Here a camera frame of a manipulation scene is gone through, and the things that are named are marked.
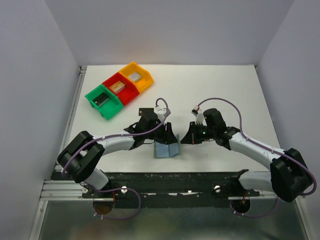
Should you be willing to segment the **green card holder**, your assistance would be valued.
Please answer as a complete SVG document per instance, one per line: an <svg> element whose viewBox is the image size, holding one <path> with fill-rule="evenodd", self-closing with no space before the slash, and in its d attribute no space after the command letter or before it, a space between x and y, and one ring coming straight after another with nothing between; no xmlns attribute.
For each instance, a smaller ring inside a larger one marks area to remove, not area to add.
<svg viewBox="0 0 320 240"><path fill-rule="evenodd" d="M180 150L180 135L176 135L177 143L172 143L169 145L155 142L154 143L154 153L153 157L155 159L171 159L181 153Z"/></svg>

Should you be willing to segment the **dark credit card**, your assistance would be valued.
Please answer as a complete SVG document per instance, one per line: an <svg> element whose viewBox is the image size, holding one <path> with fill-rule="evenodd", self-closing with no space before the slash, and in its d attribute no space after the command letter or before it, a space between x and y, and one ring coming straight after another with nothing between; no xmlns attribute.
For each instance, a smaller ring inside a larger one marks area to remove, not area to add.
<svg viewBox="0 0 320 240"><path fill-rule="evenodd" d="M154 113L154 108L152 107L141 107L138 109L138 115L141 117L145 114Z"/></svg>

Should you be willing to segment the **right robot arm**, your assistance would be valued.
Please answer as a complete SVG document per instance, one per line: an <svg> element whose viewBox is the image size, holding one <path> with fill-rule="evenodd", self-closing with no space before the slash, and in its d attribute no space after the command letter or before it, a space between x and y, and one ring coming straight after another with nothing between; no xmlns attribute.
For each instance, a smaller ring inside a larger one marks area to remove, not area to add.
<svg viewBox="0 0 320 240"><path fill-rule="evenodd" d="M213 140L227 150L238 152L258 162L267 172L242 170L230 183L230 191L241 196L249 190L275 193L285 202L292 202L312 185L312 178L306 164L296 149L273 148L256 140L245 138L240 129L227 126L220 111L210 108L204 112L193 110L196 120L181 144L196 145Z"/></svg>

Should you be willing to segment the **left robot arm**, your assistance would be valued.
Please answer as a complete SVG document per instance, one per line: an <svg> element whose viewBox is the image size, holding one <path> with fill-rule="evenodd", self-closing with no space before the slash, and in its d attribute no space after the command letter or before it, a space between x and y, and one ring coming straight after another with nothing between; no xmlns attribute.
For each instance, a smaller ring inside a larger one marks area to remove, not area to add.
<svg viewBox="0 0 320 240"><path fill-rule="evenodd" d="M107 175L97 168L101 157L134 150L146 140L164 145L178 143L171 123L165 123L156 113L149 112L119 134L94 136L86 130L81 131L58 155L57 162L62 166L63 175L67 174L75 183L86 183L104 198L110 194L111 185Z"/></svg>

